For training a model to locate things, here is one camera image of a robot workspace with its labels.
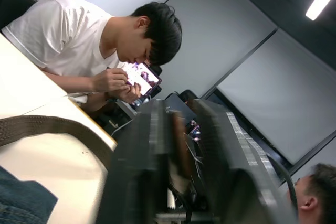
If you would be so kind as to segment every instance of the short hair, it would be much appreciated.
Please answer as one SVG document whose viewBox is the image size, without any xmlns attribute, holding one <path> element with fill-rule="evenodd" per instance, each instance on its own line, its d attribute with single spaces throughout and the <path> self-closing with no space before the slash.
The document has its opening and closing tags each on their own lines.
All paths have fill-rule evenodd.
<svg viewBox="0 0 336 224">
<path fill-rule="evenodd" d="M 164 3 L 151 2 L 136 9 L 131 16 L 146 16 L 150 20 L 144 36 L 153 40 L 151 64 L 160 66 L 171 61 L 182 42 L 182 27 L 174 8 Z"/>
<path fill-rule="evenodd" d="M 336 223 L 336 167 L 321 163 L 314 166 L 307 190 L 321 201 L 321 223 Z"/>
</svg>

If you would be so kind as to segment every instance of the man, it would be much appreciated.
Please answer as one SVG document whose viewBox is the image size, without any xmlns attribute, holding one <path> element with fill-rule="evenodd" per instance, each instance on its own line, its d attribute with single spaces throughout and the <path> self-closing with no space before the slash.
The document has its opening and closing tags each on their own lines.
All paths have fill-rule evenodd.
<svg viewBox="0 0 336 224">
<path fill-rule="evenodd" d="M 317 164 L 295 183 L 295 191 L 300 224 L 336 223 L 336 167 Z"/>
<path fill-rule="evenodd" d="M 87 112 L 111 98 L 138 99 L 141 87 L 127 85 L 125 62 L 165 64 L 182 40 L 174 10 L 157 2 L 112 17 L 84 0 L 40 0 L 2 32 Z"/>
</svg>

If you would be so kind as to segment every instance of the brown strap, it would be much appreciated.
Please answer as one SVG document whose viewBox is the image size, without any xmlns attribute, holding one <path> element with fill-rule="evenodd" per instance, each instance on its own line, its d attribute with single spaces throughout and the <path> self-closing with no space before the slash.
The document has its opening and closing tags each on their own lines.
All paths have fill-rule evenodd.
<svg viewBox="0 0 336 224">
<path fill-rule="evenodd" d="M 76 121 L 43 115 L 21 115 L 0 120 L 0 146 L 26 136 L 44 133 L 67 133 L 74 136 L 109 170 L 111 148 L 95 132 Z"/>
</svg>

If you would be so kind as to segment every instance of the table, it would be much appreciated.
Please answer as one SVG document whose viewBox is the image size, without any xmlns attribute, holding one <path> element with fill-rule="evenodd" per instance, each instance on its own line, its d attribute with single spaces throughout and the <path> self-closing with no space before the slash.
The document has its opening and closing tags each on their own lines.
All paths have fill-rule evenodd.
<svg viewBox="0 0 336 224">
<path fill-rule="evenodd" d="M 21 115 L 67 93 L 0 34 L 0 118 Z"/>
<path fill-rule="evenodd" d="M 25 114 L 75 120 L 96 132 L 111 151 L 116 147 L 65 91 L 1 35 L 0 88 L 0 118 Z M 0 164 L 20 180 L 39 182 L 58 198 L 48 224 L 94 223 L 107 171 L 78 139 L 67 134 L 26 137 L 0 148 Z"/>
</svg>

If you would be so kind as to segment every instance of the black cable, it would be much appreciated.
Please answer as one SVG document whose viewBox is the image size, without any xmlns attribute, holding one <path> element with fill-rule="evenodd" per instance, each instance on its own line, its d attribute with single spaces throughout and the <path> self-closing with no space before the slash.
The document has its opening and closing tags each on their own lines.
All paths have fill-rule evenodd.
<svg viewBox="0 0 336 224">
<path fill-rule="evenodd" d="M 272 163 L 272 165 L 274 167 L 276 167 L 276 169 L 278 169 L 279 171 L 281 171 L 281 173 L 284 175 L 285 180 L 286 180 L 287 185 L 288 185 L 290 201 L 292 202 L 292 204 L 294 206 L 294 209 L 296 210 L 296 213 L 298 213 L 298 199 L 296 197 L 295 188 L 294 188 L 294 184 L 293 184 L 292 178 L 290 177 L 289 173 L 287 172 L 287 170 L 284 168 L 283 165 L 281 165 L 278 161 L 276 161 L 268 153 L 266 153 L 266 155 L 267 155 L 269 161 Z"/>
</svg>

